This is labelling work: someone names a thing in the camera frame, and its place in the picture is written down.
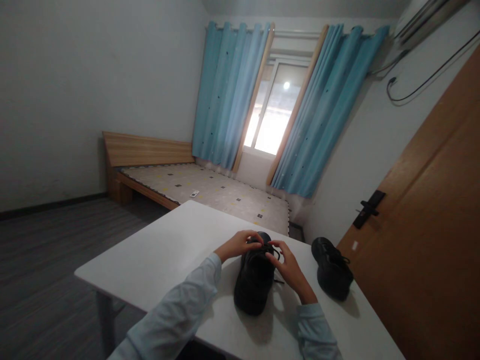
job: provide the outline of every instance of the window sill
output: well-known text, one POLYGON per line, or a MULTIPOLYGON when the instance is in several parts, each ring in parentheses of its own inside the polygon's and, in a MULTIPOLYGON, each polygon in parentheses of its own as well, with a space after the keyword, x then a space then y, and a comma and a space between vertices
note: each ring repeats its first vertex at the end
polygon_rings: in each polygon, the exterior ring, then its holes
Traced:
POLYGON ((267 159, 267 160, 274 160, 277 157, 276 155, 273 155, 269 152, 258 150, 254 147, 245 146, 245 145, 243 146, 243 152, 247 153, 247 154, 255 155, 255 156, 258 156, 260 158, 267 159))

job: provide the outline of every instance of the baseboard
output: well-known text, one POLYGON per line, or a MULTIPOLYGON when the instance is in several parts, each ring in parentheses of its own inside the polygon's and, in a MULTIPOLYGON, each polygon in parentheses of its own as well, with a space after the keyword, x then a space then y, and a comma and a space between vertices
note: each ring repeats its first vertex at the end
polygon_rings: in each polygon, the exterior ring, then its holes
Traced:
POLYGON ((298 225, 297 223, 294 223, 294 222, 291 222, 291 221, 289 221, 288 223, 289 223, 293 228, 300 230, 301 242, 302 242, 302 243, 307 243, 307 242, 305 241, 305 235, 304 235, 304 228, 303 228, 303 226, 300 226, 300 225, 298 225))
POLYGON ((87 202, 87 201, 90 201, 90 200, 104 198, 107 195, 108 194, 106 192, 101 192, 101 193, 96 193, 96 194, 92 194, 92 195, 75 197, 75 198, 68 199, 68 200, 49 202, 49 203, 41 204, 41 205, 35 205, 35 206, 23 207, 23 208, 15 209, 15 210, 4 211, 4 212, 0 212, 0 221, 19 218, 19 217, 22 217, 22 216, 25 216, 25 215, 35 214, 35 213, 39 213, 39 212, 42 212, 42 211, 45 211, 45 210, 63 208, 63 207, 68 206, 68 205, 84 203, 84 202, 87 202))

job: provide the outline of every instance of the hand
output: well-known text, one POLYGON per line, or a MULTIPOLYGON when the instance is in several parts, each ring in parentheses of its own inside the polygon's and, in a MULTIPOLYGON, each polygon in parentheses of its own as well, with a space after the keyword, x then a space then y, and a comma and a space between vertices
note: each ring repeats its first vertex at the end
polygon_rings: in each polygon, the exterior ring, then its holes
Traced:
POLYGON ((243 255, 252 249, 261 248, 263 244, 264 240, 256 231, 242 230, 233 235, 230 240, 215 250, 214 253, 218 255, 221 263, 223 264, 227 259, 243 255), (247 241, 250 237, 255 238, 259 242, 247 244, 247 241))
POLYGON ((301 303, 303 305, 318 303, 317 296, 300 269, 295 255, 290 251, 285 241, 274 240, 268 243, 280 248, 280 253, 283 255, 283 263, 269 252, 265 254, 266 257, 278 269, 285 282, 298 294, 301 303))

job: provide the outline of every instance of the black shoe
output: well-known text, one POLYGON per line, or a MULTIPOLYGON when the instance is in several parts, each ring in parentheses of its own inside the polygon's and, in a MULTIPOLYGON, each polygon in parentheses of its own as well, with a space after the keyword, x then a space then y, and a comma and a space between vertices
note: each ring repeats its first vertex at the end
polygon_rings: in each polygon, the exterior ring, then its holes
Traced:
POLYGON ((311 253, 318 263, 316 277, 322 290, 332 298, 345 301, 354 275, 347 264, 350 260, 326 237, 317 237, 311 244, 311 253))
MULTIPOLYGON (((268 244, 270 236, 263 231, 259 231, 258 234, 263 239, 263 246, 241 256, 240 272, 233 293, 235 305, 252 316, 260 315, 264 311, 274 282, 275 266, 265 254, 273 255, 276 252, 280 258, 279 252, 268 244)), ((252 238, 248 243, 258 242, 252 238)))

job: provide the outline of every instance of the white table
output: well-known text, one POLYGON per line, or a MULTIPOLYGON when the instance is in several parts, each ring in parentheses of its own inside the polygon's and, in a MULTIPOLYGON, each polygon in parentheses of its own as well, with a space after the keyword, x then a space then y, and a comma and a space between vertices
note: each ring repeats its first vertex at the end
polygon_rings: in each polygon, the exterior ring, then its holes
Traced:
MULTIPOLYGON (((148 312, 220 244, 245 229, 264 231, 288 244, 319 299, 345 360, 404 359, 355 281, 344 303, 335 302, 321 290, 309 245, 195 201, 187 201, 75 271, 78 278, 97 289, 104 349, 108 352, 115 346, 111 297, 148 312)), ((297 295, 288 285, 274 283, 264 312, 248 316, 233 300, 239 269, 240 258, 223 264, 218 294, 196 337, 241 359, 300 359, 297 295)))

